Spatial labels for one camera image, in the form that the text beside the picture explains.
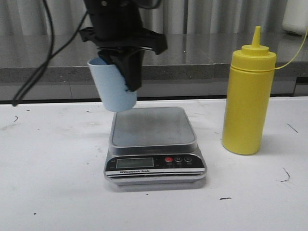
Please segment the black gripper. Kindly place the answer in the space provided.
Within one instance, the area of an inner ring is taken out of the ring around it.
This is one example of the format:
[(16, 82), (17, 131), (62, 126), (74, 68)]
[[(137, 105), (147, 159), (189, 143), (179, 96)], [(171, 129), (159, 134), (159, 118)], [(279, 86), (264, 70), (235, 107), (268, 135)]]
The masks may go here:
[(92, 26), (79, 31), (82, 41), (93, 42), (101, 50), (99, 58), (106, 64), (115, 64), (128, 90), (136, 91), (141, 87), (142, 50), (155, 54), (167, 50), (166, 36), (146, 29), (139, 9), (156, 9), (161, 1), (86, 0), (84, 3)]

